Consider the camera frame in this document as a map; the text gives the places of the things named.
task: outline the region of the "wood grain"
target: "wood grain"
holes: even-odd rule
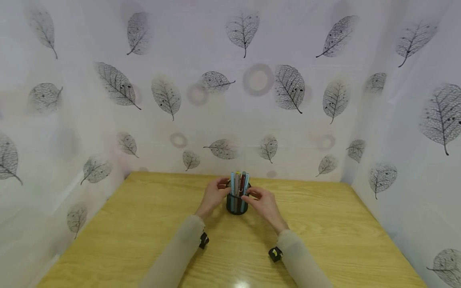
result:
[[[136,287],[213,176],[133,172],[38,287]],[[290,228],[335,287],[426,287],[392,240],[344,183],[251,179],[272,191]],[[181,287],[295,287],[267,252],[273,230],[253,209],[207,219]]]

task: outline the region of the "leaf pattern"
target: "leaf pattern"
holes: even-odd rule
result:
[[[102,62],[97,62],[96,64],[99,76],[104,81],[104,86],[109,92],[110,99],[118,105],[134,105],[141,110],[135,104],[135,90],[128,78],[113,66]]]
[[[97,183],[109,176],[112,171],[112,163],[90,156],[83,166],[83,181],[88,180],[90,183]]]
[[[257,12],[240,12],[238,16],[231,16],[226,24],[226,34],[235,45],[245,49],[244,58],[247,56],[247,48],[253,40],[259,27]]]
[[[74,239],[77,238],[78,232],[85,225],[87,214],[88,210],[84,203],[72,205],[67,212],[67,226],[71,232],[75,233]]]
[[[298,110],[304,99],[304,79],[296,68],[279,65],[275,72],[276,104],[287,110]]]
[[[204,146],[203,148],[209,148],[214,156],[221,159],[235,159],[237,158],[237,151],[229,146],[229,140],[221,139],[213,142],[210,146]]]
[[[126,132],[118,132],[117,133],[117,144],[121,151],[129,155],[135,155],[136,158],[139,158],[136,155],[137,147],[136,147],[135,139],[130,134]]]
[[[391,163],[376,163],[370,169],[368,183],[378,199],[378,193],[389,188],[397,179],[397,168]]]
[[[418,52],[434,37],[437,33],[437,25],[420,21],[418,24],[412,23],[405,27],[396,47],[397,54],[405,57],[399,67],[402,67],[408,57]]]
[[[322,158],[322,161],[319,164],[319,176],[320,174],[327,174],[335,170],[338,166],[338,159],[332,154],[328,154]]]
[[[155,102],[163,111],[171,114],[174,121],[174,114],[179,111],[181,106],[181,95],[176,85],[164,77],[158,76],[152,80],[151,88]]]
[[[29,93],[29,101],[32,107],[39,113],[54,112],[58,109],[59,96],[61,89],[57,89],[54,84],[40,83]]]
[[[56,59],[58,54],[54,49],[54,24],[51,15],[45,6],[39,3],[30,4],[27,10],[29,27],[44,46],[53,49]]]
[[[187,168],[186,171],[194,169],[200,164],[200,156],[190,150],[185,150],[183,152],[183,162]]]
[[[362,159],[363,150],[365,149],[365,141],[364,140],[354,140],[351,142],[349,147],[347,148],[347,155],[360,163],[360,159]]]
[[[432,141],[447,144],[461,133],[461,88],[443,83],[432,93],[420,117],[421,132]]]
[[[339,56],[352,38],[357,22],[359,22],[359,17],[353,15],[346,16],[334,24],[326,37],[323,53],[315,57],[318,58],[322,55],[327,57]]]
[[[140,12],[133,14],[129,19],[127,35],[131,51],[127,55],[143,55],[147,52],[151,38],[148,17],[146,12]]]
[[[339,116],[350,99],[349,85],[341,79],[333,79],[325,89],[323,94],[323,111],[327,116],[331,117],[331,123],[335,117]]]
[[[365,83],[364,91],[367,93],[381,93],[386,83],[386,73],[376,73],[370,76]]]
[[[0,180],[15,177],[21,185],[23,182],[16,175],[18,169],[18,151],[13,141],[0,131]]]
[[[461,288],[461,251],[444,249],[434,258],[432,268],[439,278],[453,288]]]
[[[274,136],[268,135],[264,137],[261,141],[261,145],[258,150],[258,154],[272,163],[272,158],[274,157],[275,153],[277,152],[277,139]]]
[[[215,71],[209,71],[203,74],[199,82],[209,93],[224,93],[232,83],[235,83],[235,81],[229,82],[226,76]]]

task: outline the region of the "sleeve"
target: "sleeve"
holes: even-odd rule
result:
[[[200,217],[188,216],[139,287],[178,287],[190,259],[199,247],[204,228],[205,224]]]
[[[288,273],[301,288],[332,288],[302,240],[291,230],[278,235],[277,247],[282,251],[282,260]]]

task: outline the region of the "pen holder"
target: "pen holder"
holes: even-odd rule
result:
[[[231,186],[231,182],[227,182],[227,187]],[[230,214],[233,215],[242,215],[248,210],[248,203],[243,201],[240,197],[233,196],[232,194],[227,194],[226,198],[226,209]]]

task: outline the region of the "wall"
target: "wall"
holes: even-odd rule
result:
[[[443,249],[461,249],[454,189],[461,144],[450,142],[447,156],[418,126],[435,87],[460,84],[453,36],[459,4],[37,3],[2,3],[0,11],[0,59],[7,67],[0,77],[0,131],[15,144],[23,183],[11,175],[0,181],[6,287],[37,282],[78,236],[83,219],[88,222],[133,170],[246,170],[255,177],[351,183],[429,286],[459,287],[426,267],[437,268]],[[39,40],[35,23],[29,27],[31,7],[51,15],[53,45]],[[244,17],[246,47],[236,39],[239,23],[230,19],[240,11],[253,17]],[[428,24],[428,41],[399,67],[402,33],[419,21]],[[140,43],[139,31],[146,36]],[[346,40],[324,48],[336,36]],[[281,87],[288,83],[283,73],[295,98]],[[207,80],[224,85],[210,88]],[[39,83],[63,88],[57,109],[38,113],[30,92]],[[217,147],[222,139],[229,150]],[[100,165],[85,166],[93,156]],[[396,177],[379,180],[390,185],[375,194],[369,178],[376,163],[391,164]],[[88,174],[95,167],[99,174]]]

